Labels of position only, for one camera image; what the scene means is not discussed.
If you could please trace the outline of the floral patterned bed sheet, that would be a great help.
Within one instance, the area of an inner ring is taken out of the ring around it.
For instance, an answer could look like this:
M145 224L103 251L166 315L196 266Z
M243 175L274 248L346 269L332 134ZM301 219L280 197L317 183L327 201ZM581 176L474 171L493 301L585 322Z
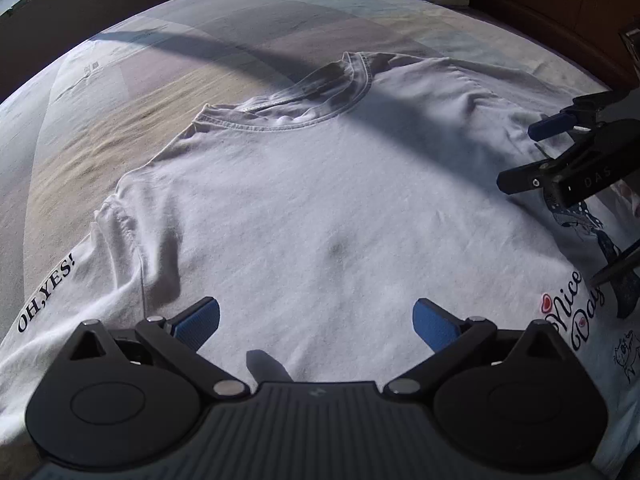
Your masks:
M1 107L2 174L16 173L20 134L38 128L24 203L24 299L15 320L58 261L58 240L84 238L118 180L159 153L204 107L272 96L347 53L513 70L565 96L557 110L600 89L540 44L423 0L163 3L73 48ZM262 350L247 352L245 362L254 380L230 373L251 386L267 379L356 382L297 379Z

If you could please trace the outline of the brown wooden headboard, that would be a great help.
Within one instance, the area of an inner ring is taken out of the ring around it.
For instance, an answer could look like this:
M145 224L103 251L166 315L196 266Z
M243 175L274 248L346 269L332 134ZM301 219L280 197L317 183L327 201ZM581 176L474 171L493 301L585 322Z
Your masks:
M614 89L638 86L623 32L639 0L470 0L470 8L559 52Z

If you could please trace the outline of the white printed t-shirt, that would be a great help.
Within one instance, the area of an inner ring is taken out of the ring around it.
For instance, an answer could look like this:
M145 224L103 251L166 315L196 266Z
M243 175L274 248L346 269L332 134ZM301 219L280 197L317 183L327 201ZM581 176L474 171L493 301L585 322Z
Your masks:
M639 234L611 186L563 207L507 196L502 170L559 155L527 127L565 96L513 70L347 53L240 105L206 106L124 174L81 240L62 237L1 345L1 474L36 466L24 411L86 318L114 327L214 296L207 359L250 382L250 350L295 378L387 382L427 356L410 309L430 298L522 328L543 318L610 411L594 463L618 474L639 442L639 279L588 281Z

